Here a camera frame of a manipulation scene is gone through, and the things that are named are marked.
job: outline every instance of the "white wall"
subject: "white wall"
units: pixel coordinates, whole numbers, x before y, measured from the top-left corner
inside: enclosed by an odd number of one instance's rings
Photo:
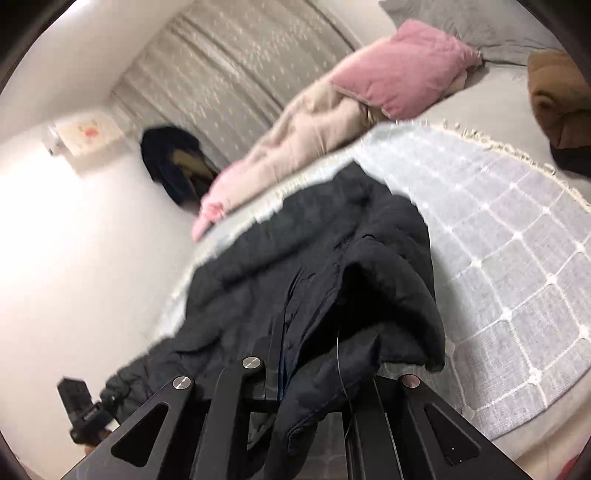
[[[40,128],[13,135],[103,102],[190,1],[77,0],[0,95],[0,430],[46,480],[82,456],[56,382],[84,378],[96,398],[147,346],[193,250],[192,217],[124,142],[76,173],[45,152]]]
[[[79,175],[39,134],[0,145],[0,430],[52,480],[82,455],[56,383],[83,378],[96,398],[146,348],[194,245],[138,148],[121,141]]]
[[[77,0],[0,95],[0,141],[103,102],[150,38],[191,0]]]

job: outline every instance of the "metal screw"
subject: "metal screw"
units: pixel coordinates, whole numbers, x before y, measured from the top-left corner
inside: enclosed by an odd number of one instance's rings
[[[407,374],[402,376],[402,384],[408,388],[417,388],[421,381],[416,375]]]
[[[248,368],[248,369],[252,369],[252,368],[256,368],[261,364],[261,359],[255,356],[247,356],[243,361],[242,361],[242,366],[244,368]]]
[[[173,380],[173,387],[177,390],[184,390],[189,388],[191,385],[191,379],[189,377],[177,377]]]

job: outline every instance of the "gray pillow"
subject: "gray pillow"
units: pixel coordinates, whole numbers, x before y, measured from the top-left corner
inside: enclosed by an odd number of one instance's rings
[[[482,52],[495,63],[527,65],[538,50],[560,42],[517,0],[385,0],[379,3],[399,27],[416,18]]]

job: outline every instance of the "black puffer jacket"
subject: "black puffer jacket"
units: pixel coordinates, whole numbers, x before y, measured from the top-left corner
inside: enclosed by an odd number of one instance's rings
[[[120,370],[102,396],[117,398],[122,421],[178,374],[211,383],[277,316],[286,388],[269,479],[295,476],[316,423],[346,401],[341,382],[351,398],[381,362],[443,367],[428,230],[416,207],[356,164],[287,198],[195,272],[178,334]]]

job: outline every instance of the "gray curtain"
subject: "gray curtain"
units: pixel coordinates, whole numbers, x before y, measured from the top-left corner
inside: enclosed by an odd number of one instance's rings
[[[178,125],[219,169],[243,157],[353,41],[306,0],[199,0],[147,45],[112,92],[138,132]]]

